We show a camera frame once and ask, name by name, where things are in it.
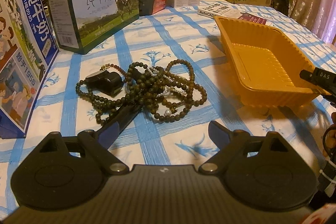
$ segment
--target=cow image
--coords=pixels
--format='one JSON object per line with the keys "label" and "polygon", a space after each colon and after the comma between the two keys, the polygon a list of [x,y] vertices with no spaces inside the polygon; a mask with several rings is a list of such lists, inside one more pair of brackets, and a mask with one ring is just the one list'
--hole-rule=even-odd
{"label": "cow image", "polygon": [[114,1],[120,13],[121,21],[124,21],[124,13],[125,13],[124,10],[126,9],[126,13],[128,13],[129,15],[132,13],[131,0],[114,0]]}
{"label": "cow image", "polygon": [[42,79],[43,79],[43,75],[45,73],[45,66],[42,63],[40,63],[39,66],[38,66],[38,68],[40,70],[39,80],[41,82]]}

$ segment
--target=pearl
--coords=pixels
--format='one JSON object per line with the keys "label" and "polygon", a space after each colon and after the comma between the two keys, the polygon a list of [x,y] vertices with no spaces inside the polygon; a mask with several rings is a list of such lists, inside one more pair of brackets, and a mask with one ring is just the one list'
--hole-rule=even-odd
{"label": "pearl", "polygon": [[171,111],[170,111],[170,109],[167,109],[166,111],[165,111],[165,114],[164,114],[165,116],[170,116],[171,115]]}

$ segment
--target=screw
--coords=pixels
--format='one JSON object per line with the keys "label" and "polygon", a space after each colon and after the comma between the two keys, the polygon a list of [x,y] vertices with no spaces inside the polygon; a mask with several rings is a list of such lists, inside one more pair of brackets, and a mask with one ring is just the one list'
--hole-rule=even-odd
{"label": "screw", "polygon": [[168,169],[167,167],[164,167],[164,168],[161,168],[160,171],[161,171],[162,173],[166,173],[166,172],[169,171],[169,169]]}
{"label": "screw", "polygon": [[212,163],[205,163],[201,167],[204,171],[207,171],[207,172],[214,172],[218,169],[218,166]]}
{"label": "screw", "polygon": [[123,170],[126,169],[126,165],[117,163],[117,164],[111,164],[110,170],[113,172],[122,172]]}

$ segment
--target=book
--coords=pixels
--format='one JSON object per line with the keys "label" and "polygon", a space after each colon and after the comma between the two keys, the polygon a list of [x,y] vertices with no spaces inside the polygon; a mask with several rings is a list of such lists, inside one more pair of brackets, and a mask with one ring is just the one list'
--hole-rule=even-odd
{"label": "book", "polygon": [[25,138],[59,49],[41,0],[0,0],[0,137]]}
{"label": "book", "polygon": [[214,18],[214,16],[222,16],[228,18],[242,19],[259,24],[266,25],[267,20],[255,15],[251,15],[245,11],[237,10],[224,4],[215,3],[208,6],[200,6],[197,13],[202,16]]}

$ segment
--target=blue checkered tablecloth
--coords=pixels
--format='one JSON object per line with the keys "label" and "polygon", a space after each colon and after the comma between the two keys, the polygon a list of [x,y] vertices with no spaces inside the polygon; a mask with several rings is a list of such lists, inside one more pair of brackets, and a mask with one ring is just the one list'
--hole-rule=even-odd
{"label": "blue checkered tablecloth", "polygon": [[[212,3],[201,1],[201,5]],[[293,19],[272,8],[223,3],[266,18],[316,66],[336,71],[335,53]],[[208,101],[174,123],[160,123],[149,113],[140,112],[109,148],[130,168],[133,164],[198,167],[218,151],[207,130],[209,122],[217,120],[231,130],[244,129],[256,136],[278,131],[314,171],[319,170],[324,162],[321,137],[330,125],[334,108],[322,97],[297,109],[244,106],[227,84],[232,74],[215,21],[197,15],[197,7],[167,8],[141,17],[86,55],[60,52],[38,97],[27,138],[0,141],[0,219],[17,207],[10,189],[12,173],[50,131],[74,136],[87,128],[99,128],[91,104],[76,96],[75,85],[80,79],[105,63],[126,70],[132,61],[166,67],[177,58],[191,62],[195,80],[206,89]],[[188,75],[181,65],[173,66],[171,71]],[[200,99],[200,94],[195,93],[194,97]]]}

